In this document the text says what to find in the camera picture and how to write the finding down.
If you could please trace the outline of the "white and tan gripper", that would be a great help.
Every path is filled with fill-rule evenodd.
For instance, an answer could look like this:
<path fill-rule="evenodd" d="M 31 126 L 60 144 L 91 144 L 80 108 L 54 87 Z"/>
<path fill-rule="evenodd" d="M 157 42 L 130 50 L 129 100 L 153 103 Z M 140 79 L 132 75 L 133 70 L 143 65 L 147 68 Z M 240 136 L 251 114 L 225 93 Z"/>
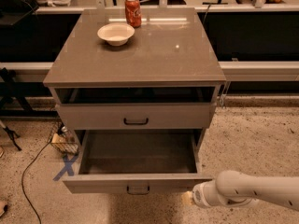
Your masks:
<path fill-rule="evenodd" d="M 219 204 L 218 191 L 214 180 L 197 184 L 191 191 L 181 195 L 186 205 L 197 205 L 201 208 L 210 208 Z"/>

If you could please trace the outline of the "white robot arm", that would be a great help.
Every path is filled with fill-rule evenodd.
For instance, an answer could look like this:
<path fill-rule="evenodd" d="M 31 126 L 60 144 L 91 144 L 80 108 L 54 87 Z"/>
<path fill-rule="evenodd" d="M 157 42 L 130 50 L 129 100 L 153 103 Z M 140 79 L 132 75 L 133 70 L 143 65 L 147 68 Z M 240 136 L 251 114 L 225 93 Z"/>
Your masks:
<path fill-rule="evenodd" d="M 298 211 L 299 177 L 254 176 L 227 170 L 182 195 L 185 204 L 201 208 L 252 207 L 259 200 Z"/>

